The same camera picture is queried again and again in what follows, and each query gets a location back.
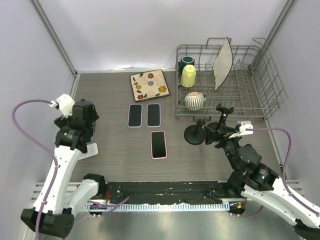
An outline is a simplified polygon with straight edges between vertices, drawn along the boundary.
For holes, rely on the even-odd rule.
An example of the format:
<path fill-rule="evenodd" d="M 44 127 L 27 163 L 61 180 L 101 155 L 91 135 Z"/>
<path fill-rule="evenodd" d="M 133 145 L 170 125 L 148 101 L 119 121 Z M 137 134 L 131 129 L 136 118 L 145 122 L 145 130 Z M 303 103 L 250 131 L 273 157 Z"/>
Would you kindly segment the black phone stand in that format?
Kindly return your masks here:
<path fill-rule="evenodd" d="M 222 104 L 219 103 L 216 106 L 216 110 L 218 112 L 221 112 L 219 122 L 212 122 L 207 125 L 208 128 L 215 130 L 215 131 L 219 130 L 221 128 L 221 126 L 226 125 L 226 119 L 229 114 L 232 114 L 234 112 L 234 107 L 228 108 L 228 107 L 222 106 Z"/>
<path fill-rule="evenodd" d="M 206 124 L 206 120 L 204 118 L 194 118 L 193 121 L 195 124 L 188 126 L 184 130 L 183 136 L 187 143 L 196 146 L 202 144 L 206 139 L 206 133 L 203 129 L 203 126 Z"/>

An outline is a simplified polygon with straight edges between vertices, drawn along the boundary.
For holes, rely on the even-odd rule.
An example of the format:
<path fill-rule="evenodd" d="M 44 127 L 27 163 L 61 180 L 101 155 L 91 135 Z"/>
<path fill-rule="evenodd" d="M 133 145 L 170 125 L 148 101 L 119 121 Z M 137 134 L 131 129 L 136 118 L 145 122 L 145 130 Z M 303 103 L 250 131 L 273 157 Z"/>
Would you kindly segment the white phone stand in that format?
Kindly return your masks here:
<path fill-rule="evenodd" d="M 87 153 L 81 153 L 79 156 L 79 160 L 96 156 L 98 153 L 99 149 L 97 143 L 90 143 L 87 145 Z"/>
<path fill-rule="evenodd" d="M 127 126 L 129 128 L 140 128 L 142 126 L 143 106 L 141 104 L 130 104 L 128 109 Z"/>

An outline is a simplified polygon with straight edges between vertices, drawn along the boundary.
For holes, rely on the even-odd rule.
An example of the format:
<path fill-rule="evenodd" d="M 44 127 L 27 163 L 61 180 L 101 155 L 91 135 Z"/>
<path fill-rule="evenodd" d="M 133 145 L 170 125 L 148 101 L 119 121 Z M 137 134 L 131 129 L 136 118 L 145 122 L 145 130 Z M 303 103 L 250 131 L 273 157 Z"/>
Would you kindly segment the metal dish rack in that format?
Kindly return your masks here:
<path fill-rule="evenodd" d="M 176 48 L 176 117 L 218 118 L 216 106 L 234 108 L 235 119 L 267 120 L 274 115 L 287 98 L 278 73 L 270 44 L 265 38 L 253 38 L 251 44 L 231 44 L 233 62 L 228 76 L 216 87 L 214 63 L 223 52 L 225 38 L 210 37 L 205 44 L 181 44 Z M 181 84 L 180 64 L 183 57 L 194 59 L 195 84 L 190 88 Z M 204 106 L 191 111 L 185 97 L 191 92 L 206 95 Z"/>

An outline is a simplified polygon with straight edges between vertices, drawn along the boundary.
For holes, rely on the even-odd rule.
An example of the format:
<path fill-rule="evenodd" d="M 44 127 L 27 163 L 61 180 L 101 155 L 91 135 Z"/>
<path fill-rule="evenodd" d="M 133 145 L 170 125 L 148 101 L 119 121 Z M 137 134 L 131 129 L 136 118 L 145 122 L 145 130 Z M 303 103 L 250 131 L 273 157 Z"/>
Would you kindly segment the pink case phone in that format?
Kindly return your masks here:
<path fill-rule="evenodd" d="M 167 157 L 166 134 L 164 131 L 152 131 L 150 144 L 153 159 L 165 159 Z"/>

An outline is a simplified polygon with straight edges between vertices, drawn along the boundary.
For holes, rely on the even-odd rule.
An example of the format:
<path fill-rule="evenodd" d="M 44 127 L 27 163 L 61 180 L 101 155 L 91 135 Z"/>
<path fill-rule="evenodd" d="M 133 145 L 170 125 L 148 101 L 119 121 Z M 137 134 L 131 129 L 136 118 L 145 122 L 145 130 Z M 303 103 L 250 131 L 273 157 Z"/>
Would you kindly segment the lavender case phone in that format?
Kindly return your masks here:
<path fill-rule="evenodd" d="M 159 128 L 161 126 L 161 105 L 159 103 L 147 105 L 146 126 L 148 128 Z"/>

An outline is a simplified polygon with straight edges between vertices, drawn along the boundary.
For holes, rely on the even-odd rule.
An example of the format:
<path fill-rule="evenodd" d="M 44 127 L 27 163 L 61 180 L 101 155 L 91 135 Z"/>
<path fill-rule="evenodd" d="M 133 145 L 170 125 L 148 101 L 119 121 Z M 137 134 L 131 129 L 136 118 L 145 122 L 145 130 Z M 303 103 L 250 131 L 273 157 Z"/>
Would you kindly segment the floral square plate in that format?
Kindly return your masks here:
<path fill-rule="evenodd" d="M 150 70 L 130 75 L 130 84 L 135 102 L 163 98 L 170 95 L 162 69 Z"/>

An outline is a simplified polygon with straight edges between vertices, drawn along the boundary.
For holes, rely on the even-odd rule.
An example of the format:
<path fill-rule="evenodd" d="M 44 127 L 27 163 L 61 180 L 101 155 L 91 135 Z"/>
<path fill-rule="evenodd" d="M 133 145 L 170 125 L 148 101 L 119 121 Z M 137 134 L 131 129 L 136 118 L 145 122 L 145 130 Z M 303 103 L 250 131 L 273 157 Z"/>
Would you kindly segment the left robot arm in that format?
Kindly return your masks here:
<path fill-rule="evenodd" d="M 61 116 L 54 120 L 54 124 L 59 128 L 55 136 L 54 151 L 50 151 L 20 125 L 16 125 L 23 135 L 52 157 L 39 196 L 32 208 L 22 210 L 20 219 L 35 232 L 36 239 L 39 234 L 64 239 L 70 234 L 76 215 L 83 205 L 91 198 L 102 199 L 106 195 L 107 185 L 104 176 L 88 173 L 80 185 L 66 195 L 76 163 L 99 152 L 97 144 L 91 142 L 99 116 L 91 101 L 74 101 L 67 94 L 50 101 L 49 105 L 61 112 Z"/>

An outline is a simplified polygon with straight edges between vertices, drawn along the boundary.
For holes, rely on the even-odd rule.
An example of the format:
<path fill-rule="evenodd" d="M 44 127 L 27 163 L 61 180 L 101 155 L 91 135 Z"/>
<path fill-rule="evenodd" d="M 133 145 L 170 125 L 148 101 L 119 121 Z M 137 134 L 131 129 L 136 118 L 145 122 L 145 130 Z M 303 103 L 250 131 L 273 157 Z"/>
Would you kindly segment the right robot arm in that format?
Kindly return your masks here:
<path fill-rule="evenodd" d="M 222 125 L 215 129 L 210 123 L 204 127 L 205 144 L 216 143 L 223 149 L 232 173 L 225 184 L 226 193 L 233 198 L 249 198 L 274 212 L 291 225 L 305 240 L 320 238 L 320 208 L 291 187 L 284 176 L 279 176 L 261 162 L 262 157 L 251 144 L 239 145 L 243 136 L 256 132 L 250 121 L 232 128 Z"/>

